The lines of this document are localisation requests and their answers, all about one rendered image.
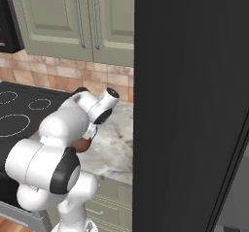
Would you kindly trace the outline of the green cupboard door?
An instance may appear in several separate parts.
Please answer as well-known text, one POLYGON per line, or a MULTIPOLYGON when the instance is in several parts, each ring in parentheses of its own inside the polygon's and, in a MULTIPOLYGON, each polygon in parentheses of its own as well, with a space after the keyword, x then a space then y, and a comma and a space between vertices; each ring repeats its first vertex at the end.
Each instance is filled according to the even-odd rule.
POLYGON ((92 4, 89 0, 93 61, 132 67, 134 56, 134 0, 95 0, 95 3, 101 50, 95 48, 92 4))
POLYGON ((93 60, 88 0, 80 0, 86 49, 81 46, 76 0, 13 0, 13 3, 27 53, 93 60))

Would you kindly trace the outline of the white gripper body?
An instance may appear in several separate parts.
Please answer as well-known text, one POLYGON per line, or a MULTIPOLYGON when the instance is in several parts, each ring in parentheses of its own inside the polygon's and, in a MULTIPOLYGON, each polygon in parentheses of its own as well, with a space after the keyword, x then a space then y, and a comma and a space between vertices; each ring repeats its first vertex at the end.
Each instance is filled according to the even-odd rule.
POLYGON ((88 130, 83 135, 83 138, 86 140, 92 140, 94 136, 96 135, 96 133, 97 133, 97 125, 91 123, 88 127, 88 130))

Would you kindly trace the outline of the green drawer front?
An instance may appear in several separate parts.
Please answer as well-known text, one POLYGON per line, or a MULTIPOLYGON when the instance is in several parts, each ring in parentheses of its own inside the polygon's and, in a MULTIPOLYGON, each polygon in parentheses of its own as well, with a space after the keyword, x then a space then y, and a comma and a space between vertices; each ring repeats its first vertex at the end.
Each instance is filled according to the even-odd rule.
POLYGON ((98 189, 86 208, 100 212, 95 215, 87 211, 99 232, 132 232, 132 185, 97 176, 98 189))

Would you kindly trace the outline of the black fridge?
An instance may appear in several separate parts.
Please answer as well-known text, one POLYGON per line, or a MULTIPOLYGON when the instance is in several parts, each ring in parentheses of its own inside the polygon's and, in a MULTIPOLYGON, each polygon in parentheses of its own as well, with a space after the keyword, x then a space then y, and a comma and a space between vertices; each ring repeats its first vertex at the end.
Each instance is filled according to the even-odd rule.
POLYGON ((249 140, 249 0, 135 0, 132 232, 213 232, 249 140))

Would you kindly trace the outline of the black microwave oven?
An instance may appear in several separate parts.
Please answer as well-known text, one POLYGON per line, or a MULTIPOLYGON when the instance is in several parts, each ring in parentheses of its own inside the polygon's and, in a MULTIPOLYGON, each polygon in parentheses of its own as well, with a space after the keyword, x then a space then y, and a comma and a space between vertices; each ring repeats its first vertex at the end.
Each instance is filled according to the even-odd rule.
POLYGON ((12 0, 0 0, 0 52, 15 53, 24 44, 12 0))

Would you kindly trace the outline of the grey oven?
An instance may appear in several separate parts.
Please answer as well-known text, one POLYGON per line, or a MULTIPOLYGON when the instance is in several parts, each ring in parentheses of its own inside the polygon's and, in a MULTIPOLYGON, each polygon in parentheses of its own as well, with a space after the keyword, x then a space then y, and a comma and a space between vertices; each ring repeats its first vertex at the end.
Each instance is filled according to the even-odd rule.
POLYGON ((17 191, 18 183, 0 171, 0 215, 35 232, 51 232, 48 213, 24 210, 18 204, 17 191))

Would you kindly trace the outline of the black hob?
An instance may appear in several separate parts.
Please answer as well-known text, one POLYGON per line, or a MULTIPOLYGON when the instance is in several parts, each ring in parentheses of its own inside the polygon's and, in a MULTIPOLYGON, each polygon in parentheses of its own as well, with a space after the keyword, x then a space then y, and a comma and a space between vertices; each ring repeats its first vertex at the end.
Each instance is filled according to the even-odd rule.
POLYGON ((5 160, 11 147, 29 138, 41 121, 70 96, 67 92, 30 85, 0 83, 0 178, 5 178, 5 160))

